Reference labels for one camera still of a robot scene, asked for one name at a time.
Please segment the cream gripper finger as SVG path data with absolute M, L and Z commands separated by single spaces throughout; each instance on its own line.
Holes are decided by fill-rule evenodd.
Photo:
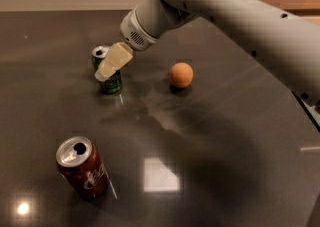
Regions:
M 133 58 L 133 50 L 125 42 L 117 42 L 108 50 L 95 72 L 95 78 L 105 82 Z

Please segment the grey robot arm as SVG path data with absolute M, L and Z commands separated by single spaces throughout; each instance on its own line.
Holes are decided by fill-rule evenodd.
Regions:
M 320 102 L 320 27 L 259 0 L 144 0 L 95 73 L 104 82 L 171 29 L 202 17 L 310 106 Z

